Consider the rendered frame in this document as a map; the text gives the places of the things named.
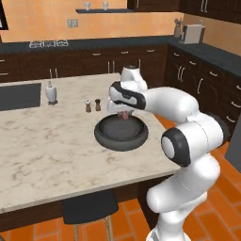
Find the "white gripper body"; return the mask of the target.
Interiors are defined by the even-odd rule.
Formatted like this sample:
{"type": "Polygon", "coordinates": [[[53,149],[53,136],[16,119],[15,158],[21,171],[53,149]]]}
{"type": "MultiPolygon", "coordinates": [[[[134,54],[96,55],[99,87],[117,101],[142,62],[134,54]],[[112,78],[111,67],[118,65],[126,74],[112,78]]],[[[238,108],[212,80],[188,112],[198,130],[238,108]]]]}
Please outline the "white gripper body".
{"type": "Polygon", "coordinates": [[[136,110],[135,107],[128,106],[126,104],[115,104],[111,100],[107,102],[106,108],[109,113],[120,113],[120,112],[133,113],[136,110]]]}

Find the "dark grey round bowl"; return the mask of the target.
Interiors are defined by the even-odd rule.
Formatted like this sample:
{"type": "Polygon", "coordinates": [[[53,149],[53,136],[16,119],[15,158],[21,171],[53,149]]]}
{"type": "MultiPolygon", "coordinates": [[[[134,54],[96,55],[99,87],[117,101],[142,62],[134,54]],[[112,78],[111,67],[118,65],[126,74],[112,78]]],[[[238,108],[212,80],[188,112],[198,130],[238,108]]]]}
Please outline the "dark grey round bowl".
{"type": "Polygon", "coordinates": [[[103,147],[117,152],[128,152],[139,148],[149,135],[147,125],[138,117],[127,120],[117,114],[101,119],[95,126],[94,136],[103,147]]]}

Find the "dark wood base cupboards run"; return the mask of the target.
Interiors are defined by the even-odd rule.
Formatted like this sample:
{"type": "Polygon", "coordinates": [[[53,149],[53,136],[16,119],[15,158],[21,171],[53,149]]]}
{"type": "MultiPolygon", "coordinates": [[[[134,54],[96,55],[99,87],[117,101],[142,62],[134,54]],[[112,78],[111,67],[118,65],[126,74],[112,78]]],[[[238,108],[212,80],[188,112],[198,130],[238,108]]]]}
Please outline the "dark wood base cupboards run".
{"type": "Polygon", "coordinates": [[[0,54],[0,83],[121,73],[132,65],[150,88],[161,87],[167,55],[166,44],[0,54]]]}

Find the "white soap dispenser bottle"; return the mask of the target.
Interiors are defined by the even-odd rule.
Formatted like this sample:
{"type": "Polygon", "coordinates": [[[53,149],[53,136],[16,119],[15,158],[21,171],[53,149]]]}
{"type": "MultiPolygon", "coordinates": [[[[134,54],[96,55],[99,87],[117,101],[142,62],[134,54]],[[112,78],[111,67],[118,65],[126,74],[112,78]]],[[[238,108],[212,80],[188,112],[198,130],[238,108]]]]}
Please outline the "white soap dispenser bottle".
{"type": "Polygon", "coordinates": [[[49,81],[47,87],[45,88],[46,97],[48,99],[48,104],[56,104],[56,88],[52,85],[52,82],[49,81]]]}

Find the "dark wood cupboards with drawers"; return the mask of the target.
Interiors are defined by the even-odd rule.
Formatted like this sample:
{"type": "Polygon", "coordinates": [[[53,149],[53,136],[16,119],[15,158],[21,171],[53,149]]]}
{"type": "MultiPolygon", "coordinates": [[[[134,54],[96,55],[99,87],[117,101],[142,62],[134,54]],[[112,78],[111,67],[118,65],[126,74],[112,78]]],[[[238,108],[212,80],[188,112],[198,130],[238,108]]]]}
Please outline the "dark wood cupboards with drawers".
{"type": "Polygon", "coordinates": [[[170,45],[165,85],[194,96],[201,112],[219,116],[233,133],[241,114],[241,77],[170,45]]]}

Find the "hob with white grates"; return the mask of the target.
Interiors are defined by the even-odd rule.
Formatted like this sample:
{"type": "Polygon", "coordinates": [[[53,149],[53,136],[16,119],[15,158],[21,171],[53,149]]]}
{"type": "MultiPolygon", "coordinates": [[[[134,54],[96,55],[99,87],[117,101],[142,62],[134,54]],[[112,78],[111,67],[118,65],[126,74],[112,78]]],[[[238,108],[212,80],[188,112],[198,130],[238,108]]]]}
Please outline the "hob with white grates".
{"type": "Polygon", "coordinates": [[[31,49],[37,48],[56,48],[56,47],[68,47],[69,42],[67,40],[35,40],[29,42],[31,49]]]}

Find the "dark grey sink basin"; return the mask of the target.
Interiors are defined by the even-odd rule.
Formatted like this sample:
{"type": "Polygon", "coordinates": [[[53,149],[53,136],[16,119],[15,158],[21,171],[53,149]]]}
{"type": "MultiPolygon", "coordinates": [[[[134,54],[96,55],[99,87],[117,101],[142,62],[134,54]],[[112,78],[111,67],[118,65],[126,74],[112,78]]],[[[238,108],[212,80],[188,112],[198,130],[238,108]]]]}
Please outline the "dark grey sink basin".
{"type": "Polygon", "coordinates": [[[0,111],[40,106],[41,83],[0,87],[0,111]]]}

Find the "grey pot with tools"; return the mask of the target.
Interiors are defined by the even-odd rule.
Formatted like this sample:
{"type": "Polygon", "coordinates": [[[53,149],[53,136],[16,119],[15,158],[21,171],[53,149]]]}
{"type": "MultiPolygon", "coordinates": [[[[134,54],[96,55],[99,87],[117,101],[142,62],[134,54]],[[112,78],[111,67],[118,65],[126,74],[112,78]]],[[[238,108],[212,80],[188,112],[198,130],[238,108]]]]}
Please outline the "grey pot with tools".
{"type": "Polygon", "coordinates": [[[181,30],[182,30],[182,25],[183,25],[183,19],[174,19],[174,23],[175,23],[175,28],[174,28],[174,34],[173,37],[174,38],[179,38],[181,36],[181,30]]]}

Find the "black seat stool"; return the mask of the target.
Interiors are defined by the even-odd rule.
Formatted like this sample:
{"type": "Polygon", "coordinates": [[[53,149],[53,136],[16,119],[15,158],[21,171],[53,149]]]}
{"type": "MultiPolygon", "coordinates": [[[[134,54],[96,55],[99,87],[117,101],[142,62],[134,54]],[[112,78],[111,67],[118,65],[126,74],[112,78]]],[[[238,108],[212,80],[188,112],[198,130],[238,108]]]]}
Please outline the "black seat stool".
{"type": "Polygon", "coordinates": [[[114,241],[111,216],[119,211],[118,202],[111,189],[89,193],[61,202],[63,221],[73,225],[73,238],[78,241],[80,224],[104,219],[107,241],[114,241]]]}

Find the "pale beige toaster box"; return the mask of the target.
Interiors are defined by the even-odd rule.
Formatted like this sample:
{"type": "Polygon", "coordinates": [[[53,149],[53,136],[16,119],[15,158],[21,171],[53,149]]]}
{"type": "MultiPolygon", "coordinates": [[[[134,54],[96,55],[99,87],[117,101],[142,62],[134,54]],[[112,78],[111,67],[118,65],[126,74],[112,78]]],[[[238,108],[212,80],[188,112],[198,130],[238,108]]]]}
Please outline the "pale beige toaster box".
{"type": "Polygon", "coordinates": [[[201,24],[185,24],[180,39],[181,44],[196,44],[201,41],[201,34],[205,27],[201,24]]]}

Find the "dark grey appliance panel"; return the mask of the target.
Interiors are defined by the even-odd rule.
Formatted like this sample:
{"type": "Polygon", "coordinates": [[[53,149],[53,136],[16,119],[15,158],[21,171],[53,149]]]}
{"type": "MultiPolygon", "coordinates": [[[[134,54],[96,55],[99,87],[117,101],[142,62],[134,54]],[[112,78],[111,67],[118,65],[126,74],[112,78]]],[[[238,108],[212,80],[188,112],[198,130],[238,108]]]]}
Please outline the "dark grey appliance panel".
{"type": "Polygon", "coordinates": [[[225,153],[225,159],[232,164],[238,172],[241,172],[241,142],[230,142],[225,153]]]}

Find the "dark wood kitchen island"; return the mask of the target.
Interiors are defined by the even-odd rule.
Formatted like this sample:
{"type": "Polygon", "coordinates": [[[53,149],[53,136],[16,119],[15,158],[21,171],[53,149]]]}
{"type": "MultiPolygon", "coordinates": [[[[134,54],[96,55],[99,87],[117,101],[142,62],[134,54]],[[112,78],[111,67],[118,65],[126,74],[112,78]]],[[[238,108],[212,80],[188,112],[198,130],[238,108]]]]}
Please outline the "dark wood kitchen island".
{"type": "MultiPolygon", "coordinates": [[[[135,184],[115,187],[112,191],[118,202],[137,199],[144,217],[150,229],[152,229],[156,225],[158,215],[147,205],[147,191],[149,188],[162,183],[167,178],[168,176],[164,176],[135,184]]],[[[58,217],[62,217],[62,205],[60,201],[0,214],[0,232],[21,228],[58,217]]]]}

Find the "black framed window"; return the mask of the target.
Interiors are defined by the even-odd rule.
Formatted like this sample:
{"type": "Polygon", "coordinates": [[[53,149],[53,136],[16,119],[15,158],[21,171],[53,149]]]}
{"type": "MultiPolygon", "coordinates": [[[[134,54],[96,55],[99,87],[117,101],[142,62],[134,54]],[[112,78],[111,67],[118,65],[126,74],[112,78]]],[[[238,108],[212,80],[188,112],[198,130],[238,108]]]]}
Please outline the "black framed window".
{"type": "Polygon", "coordinates": [[[6,14],[4,12],[2,0],[0,0],[0,30],[8,30],[6,14]]]}

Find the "dark wall shelf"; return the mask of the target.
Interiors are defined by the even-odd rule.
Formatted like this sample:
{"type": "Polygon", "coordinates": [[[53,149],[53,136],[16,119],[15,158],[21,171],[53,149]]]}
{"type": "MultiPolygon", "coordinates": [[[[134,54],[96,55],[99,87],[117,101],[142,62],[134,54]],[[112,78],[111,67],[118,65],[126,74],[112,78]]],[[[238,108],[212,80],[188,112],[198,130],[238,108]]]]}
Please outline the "dark wall shelf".
{"type": "Polygon", "coordinates": [[[109,8],[108,10],[104,9],[90,9],[90,10],[85,10],[85,9],[76,9],[75,10],[79,14],[95,14],[95,13],[133,13],[134,11],[128,8],[109,8]]]}

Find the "dark wood wall cupboards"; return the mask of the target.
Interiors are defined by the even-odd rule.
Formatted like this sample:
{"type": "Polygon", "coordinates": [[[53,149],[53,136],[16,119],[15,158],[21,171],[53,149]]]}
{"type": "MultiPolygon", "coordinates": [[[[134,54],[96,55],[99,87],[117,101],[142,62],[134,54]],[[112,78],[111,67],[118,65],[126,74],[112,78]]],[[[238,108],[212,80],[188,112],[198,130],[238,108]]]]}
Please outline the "dark wood wall cupboards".
{"type": "Polygon", "coordinates": [[[241,0],[127,0],[127,8],[138,12],[182,12],[241,24],[241,0]]]}

